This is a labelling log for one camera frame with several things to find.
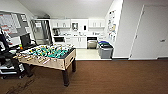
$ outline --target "refrigerator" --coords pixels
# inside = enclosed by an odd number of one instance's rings
[[[31,20],[35,41],[38,45],[52,45],[52,37],[48,20]]]

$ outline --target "kitchen cabinet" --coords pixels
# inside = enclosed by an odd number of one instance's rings
[[[72,40],[75,48],[87,48],[87,37],[73,37]]]
[[[65,44],[72,44],[72,38],[71,37],[64,37]]]
[[[70,28],[70,19],[65,19],[65,20],[57,20],[57,19],[52,19],[51,24],[53,28]]]
[[[89,28],[104,28],[104,19],[89,19]]]

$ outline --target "trash can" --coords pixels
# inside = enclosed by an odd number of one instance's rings
[[[99,56],[101,56],[101,47],[102,45],[110,45],[109,42],[106,42],[106,41],[100,41],[98,42],[98,53],[99,53]]]
[[[113,54],[113,46],[110,44],[108,45],[101,45],[99,55],[101,59],[112,59]]]

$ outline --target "foosball table leg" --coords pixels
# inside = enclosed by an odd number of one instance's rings
[[[74,58],[74,60],[72,61],[72,72],[76,71],[76,60]]]
[[[24,69],[25,69],[25,71],[27,73],[27,77],[31,77],[33,75],[33,73],[30,70],[30,66],[28,64],[26,64],[26,63],[22,63],[22,64],[23,64],[23,67],[24,67]]]
[[[62,75],[63,75],[64,86],[68,87],[68,85],[69,85],[69,78],[68,78],[68,71],[67,71],[67,69],[62,70]]]

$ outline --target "microwave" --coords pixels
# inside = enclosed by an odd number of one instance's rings
[[[55,42],[65,42],[64,37],[54,37]]]

